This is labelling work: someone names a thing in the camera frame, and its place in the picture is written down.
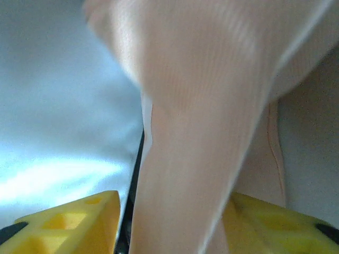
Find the hole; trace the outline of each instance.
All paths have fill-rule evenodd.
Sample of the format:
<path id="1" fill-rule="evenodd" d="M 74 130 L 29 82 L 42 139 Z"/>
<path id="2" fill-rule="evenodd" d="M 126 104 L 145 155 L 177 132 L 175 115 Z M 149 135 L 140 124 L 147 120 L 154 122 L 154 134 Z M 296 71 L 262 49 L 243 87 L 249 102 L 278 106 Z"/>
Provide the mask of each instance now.
<path id="1" fill-rule="evenodd" d="M 43 229 L 74 229 L 86 217 L 85 213 L 59 213 L 47 221 Z"/>
<path id="2" fill-rule="evenodd" d="M 101 201 L 101 198 L 100 197 L 92 197 L 92 198 L 89 198 L 85 201 L 85 203 L 87 205 L 96 205 L 98 203 L 100 203 Z"/>
<path id="3" fill-rule="evenodd" d="M 31 237 L 23 242 L 12 254 L 52 254 L 55 253 L 67 237 Z"/>
<path id="4" fill-rule="evenodd" d="M 337 245 L 339 245 L 339 230 L 325 224 L 316 224 L 316 228 L 320 230 L 324 235 L 334 241 Z"/>
<path id="5" fill-rule="evenodd" d="M 288 214 L 259 214 L 257 218 L 268 229 L 299 231 L 302 228 L 299 222 L 291 219 Z"/>

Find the black strip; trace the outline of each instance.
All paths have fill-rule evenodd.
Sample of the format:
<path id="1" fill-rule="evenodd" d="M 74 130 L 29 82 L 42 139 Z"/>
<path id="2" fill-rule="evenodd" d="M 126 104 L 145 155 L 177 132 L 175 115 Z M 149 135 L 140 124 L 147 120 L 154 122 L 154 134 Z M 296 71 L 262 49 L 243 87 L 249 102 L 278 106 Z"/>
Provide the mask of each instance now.
<path id="1" fill-rule="evenodd" d="M 12 238 L 20 230 L 28 225 L 28 222 L 19 222 L 10 226 L 7 226 L 0 230 L 0 245 Z"/>
<path id="2" fill-rule="evenodd" d="M 325 224 L 316 224 L 316 228 L 324 235 L 326 235 L 328 238 L 330 238 L 332 241 L 334 241 L 337 245 L 339 245 L 339 230 Z"/>
<path id="3" fill-rule="evenodd" d="M 144 132 L 142 132 L 137 160 L 134 166 L 131 186 L 130 186 L 129 195 L 127 198 L 125 214 L 123 215 L 120 234 L 119 234 L 117 246 L 114 252 L 115 254 L 128 254 L 128 251 L 129 251 L 129 244 L 131 240 L 133 208 L 134 208 L 134 201 L 135 201 L 136 192 L 137 192 L 137 183 L 138 183 L 139 170 L 140 170 L 140 164 L 141 164 L 142 148 L 144 147 L 144 138 L 145 138 L 145 135 L 144 135 Z"/>

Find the gray surface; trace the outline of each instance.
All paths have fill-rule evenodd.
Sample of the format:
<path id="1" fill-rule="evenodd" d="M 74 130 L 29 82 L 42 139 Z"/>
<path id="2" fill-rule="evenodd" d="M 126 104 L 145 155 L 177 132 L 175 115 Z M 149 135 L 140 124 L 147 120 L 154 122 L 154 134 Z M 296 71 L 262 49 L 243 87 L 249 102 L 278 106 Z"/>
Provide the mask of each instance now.
<path id="1" fill-rule="evenodd" d="M 288 206 L 339 228 L 339 47 L 280 100 Z"/>
<path id="2" fill-rule="evenodd" d="M 124 209 L 140 94 L 86 28 L 81 2 L 0 3 L 0 228 L 107 189 Z"/>

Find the light blue surface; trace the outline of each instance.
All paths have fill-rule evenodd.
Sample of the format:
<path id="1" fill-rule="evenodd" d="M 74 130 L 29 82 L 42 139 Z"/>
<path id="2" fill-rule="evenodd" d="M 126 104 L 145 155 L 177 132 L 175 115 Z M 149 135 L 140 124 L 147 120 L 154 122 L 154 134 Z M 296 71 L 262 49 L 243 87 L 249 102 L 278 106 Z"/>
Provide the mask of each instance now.
<path id="1" fill-rule="evenodd" d="M 287 205 L 339 228 L 339 45 L 280 100 Z"/>
<path id="2" fill-rule="evenodd" d="M 0 3 L 0 228 L 108 189 L 126 204 L 140 93 L 81 2 Z"/>

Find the fabric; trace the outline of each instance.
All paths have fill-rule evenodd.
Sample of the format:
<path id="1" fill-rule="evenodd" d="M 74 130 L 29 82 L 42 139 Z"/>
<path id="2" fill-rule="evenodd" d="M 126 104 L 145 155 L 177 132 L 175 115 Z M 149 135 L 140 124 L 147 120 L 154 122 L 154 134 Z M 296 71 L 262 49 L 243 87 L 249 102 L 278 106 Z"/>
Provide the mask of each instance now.
<path id="1" fill-rule="evenodd" d="M 263 111 L 338 41 L 338 11 L 336 0 L 87 0 L 90 27 L 153 104 L 131 253 L 227 253 L 215 229 Z"/>
<path id="2" fill-rule="evenodd" d="M 112 189 L 122 219 L 140 91 L 88 30 L 80 1 L 1 1 L 0 17 L 0 229 Z"/>
<path id="3" fill-rule="evenodd" d="M 262 113 L 239 173 L 235 191 L 275 205 L 286 206 L 277 103 L 269 104 Z"/>

